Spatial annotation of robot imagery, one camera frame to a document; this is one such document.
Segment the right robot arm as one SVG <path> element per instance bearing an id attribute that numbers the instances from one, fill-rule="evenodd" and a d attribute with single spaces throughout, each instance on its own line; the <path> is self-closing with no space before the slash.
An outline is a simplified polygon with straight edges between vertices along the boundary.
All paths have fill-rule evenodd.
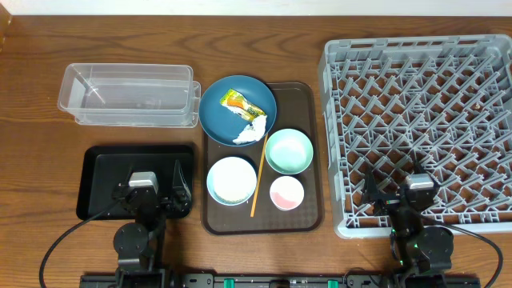
<path id="1" fill-rule="evenodd" d="M 406 176 L 394 193 L 378 188 L 374 175 L 364 178 L 362 202 L 373 206 L 375 216 L 391 221 L 391 249 L 402 263 L 394 273 L 394 284 L 406 285 L 408 278 L 440 275 L 452 267 L 453 233 L 444 227 L 424 226 L 421 212 L 434 204 L 439 184 L 421 167 Z"/>

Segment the pink white cup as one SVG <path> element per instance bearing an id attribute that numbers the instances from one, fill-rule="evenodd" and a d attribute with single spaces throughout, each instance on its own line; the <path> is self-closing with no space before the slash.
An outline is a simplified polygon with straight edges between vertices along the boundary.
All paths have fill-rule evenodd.
<path id="1" fill-rule="evenodd" d="M 304 196 L 305 192 L 302 184 L 291 176 L 281 176 L 275 179 L 270 186 L 270 199 L 282 211 L 299 207 Z"/>

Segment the dark blue plate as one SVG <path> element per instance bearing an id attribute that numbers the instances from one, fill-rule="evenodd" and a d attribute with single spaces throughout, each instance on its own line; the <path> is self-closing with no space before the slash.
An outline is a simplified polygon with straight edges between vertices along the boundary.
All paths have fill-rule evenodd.
<path id="1" fill-rule="evenodd" d="M 229 89 L 239 92 L 266 113 L 265 135 L 267 135 L 277 118 L 278 108 L 275 96 L 264 82 L 245 75 L 221 78 L 204 92 L 198 115 L 205 133 L 223 145 L 236 146 L 234 140 L 250 124 L 221 105 L 220 100 Z"/>

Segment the yellow green snack wrapper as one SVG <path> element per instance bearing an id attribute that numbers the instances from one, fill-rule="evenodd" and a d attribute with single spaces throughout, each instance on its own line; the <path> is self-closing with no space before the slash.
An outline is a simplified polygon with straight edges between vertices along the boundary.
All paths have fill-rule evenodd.
<path id="1" fill-rule="evenodd" d="M 229 89 L 219 103 L 245 121 L 252 122 L 255 118 L 266 115 L 258 106 L 247 100 L 241 93 Z"/>

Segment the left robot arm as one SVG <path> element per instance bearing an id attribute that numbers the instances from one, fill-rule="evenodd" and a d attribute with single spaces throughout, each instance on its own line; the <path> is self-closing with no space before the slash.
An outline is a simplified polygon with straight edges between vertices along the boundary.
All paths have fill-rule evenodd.
<path id="1" fill-rule="evenodd" d="M 166 220 L 187 216 L 192 204 L 180 161 L 174 162 L 169 189 L 159 186 L 152 171 L 132 172 L 114 189 L 112 198 L 134 216 L 114 236 L 116 287 L 176 287 L 179 277 L 164 267 L 162 252 Z"/>

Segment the wooden chopstick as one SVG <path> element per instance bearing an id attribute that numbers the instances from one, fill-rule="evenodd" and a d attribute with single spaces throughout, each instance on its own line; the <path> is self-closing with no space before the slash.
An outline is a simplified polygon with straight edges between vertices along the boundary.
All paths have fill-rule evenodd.
<path id="1" fill-rule="evenodd" d="M 267 141 L 268 141 L 268 134 L 264 137 L 264 142 L 263 142 L 263 146 L 262 146 L 262 152 L 261 152 L 260 162 L 259 162 L 259 166 L 258 166 L 257 183 L 256 183 L 256 187 L 254 190 L 254 196 L 253 196 L 253 201 L 252 201 L 252 206 L 251 206 L 251 211 L 250 211 L 251 218 L 254 217 L 256 205 L 257 205 L 257 201 L 258 201 L 258 193 L 259 193 L 259 188 L 260 188 L 261 180 L 262 180 L 262 170 L 263 170 L 263 167 L 265 164 Z"/>

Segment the white tissue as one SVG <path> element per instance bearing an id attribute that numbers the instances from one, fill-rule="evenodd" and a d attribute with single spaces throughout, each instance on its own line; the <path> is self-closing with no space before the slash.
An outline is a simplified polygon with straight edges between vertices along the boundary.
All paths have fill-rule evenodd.
<path id="1" fill-rule="evenodd" d="M 233 143 L 236 145 L 259 141 L 266 131 L 266 115 L 257 116 L 251 124 L 248 124 L 238 135 Z"/>

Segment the mint green bowl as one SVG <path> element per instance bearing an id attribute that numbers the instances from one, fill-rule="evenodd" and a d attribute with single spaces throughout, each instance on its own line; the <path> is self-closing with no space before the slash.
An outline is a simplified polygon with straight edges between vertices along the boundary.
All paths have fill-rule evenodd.
<path id="1" fill-rule="evenodd" d="M 300 174 L 312 163 L 314 148 L 300 130 L 282 129 L 269 137 L 265 157 L 270 167 L 280 174 Z"/>

